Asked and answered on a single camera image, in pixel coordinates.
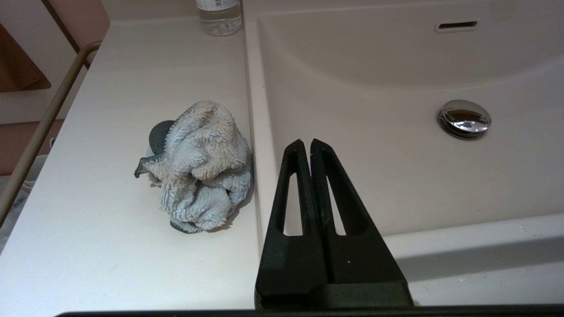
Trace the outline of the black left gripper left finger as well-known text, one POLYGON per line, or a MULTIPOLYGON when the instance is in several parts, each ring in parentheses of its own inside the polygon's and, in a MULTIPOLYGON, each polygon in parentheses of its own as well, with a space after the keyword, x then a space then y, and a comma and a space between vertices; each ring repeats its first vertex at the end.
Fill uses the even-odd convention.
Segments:
POLYGON ((315 292, 326 284, 327 269, 316 195, 304 142, 283 153, 267 234, 255 284, 257 309, 314 309, 315 292), (290 177, 296 175, 302 235, 286 236, 284 224, 290 177))

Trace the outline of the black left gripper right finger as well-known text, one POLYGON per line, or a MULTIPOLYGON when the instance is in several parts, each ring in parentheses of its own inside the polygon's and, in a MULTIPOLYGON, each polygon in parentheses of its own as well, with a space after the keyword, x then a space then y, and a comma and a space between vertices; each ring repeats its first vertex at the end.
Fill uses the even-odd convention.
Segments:
POLYGON ((413 307, 408 283, 336 152, 314 139, 311 166, 327 268, 312 301, 326 308, 413 307))

